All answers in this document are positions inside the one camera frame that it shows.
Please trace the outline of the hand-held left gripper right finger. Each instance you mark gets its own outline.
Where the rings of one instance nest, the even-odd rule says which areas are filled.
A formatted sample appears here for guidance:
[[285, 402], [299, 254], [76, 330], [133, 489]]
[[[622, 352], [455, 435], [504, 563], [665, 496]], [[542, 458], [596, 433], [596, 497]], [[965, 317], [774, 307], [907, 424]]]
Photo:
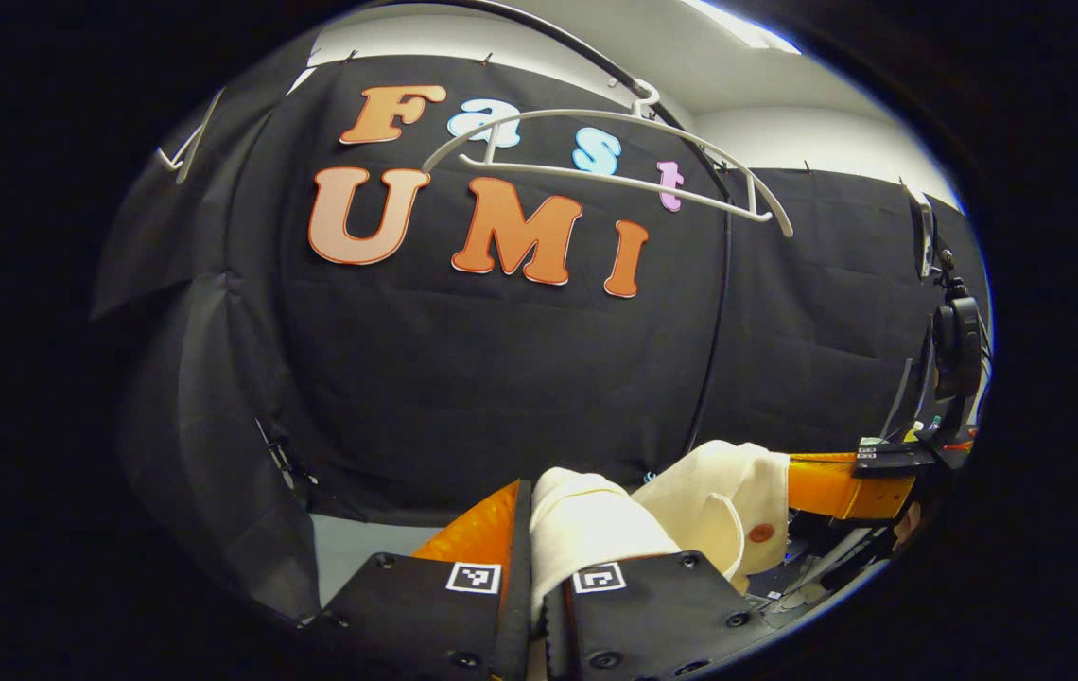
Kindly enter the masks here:
[[544, 625], [548, 680], [709, 680], [775, 634], [697, 551], [575, 570]]

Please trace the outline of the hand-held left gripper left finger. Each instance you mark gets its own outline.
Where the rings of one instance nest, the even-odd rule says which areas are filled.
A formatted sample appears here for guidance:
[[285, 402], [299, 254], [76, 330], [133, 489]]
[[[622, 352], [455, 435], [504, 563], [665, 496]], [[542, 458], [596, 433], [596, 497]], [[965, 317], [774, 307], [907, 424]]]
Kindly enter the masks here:
[[336, 680], [523, 680], [531, 491], [510, 483], [413, 553], [371, 552], [302, 637]]

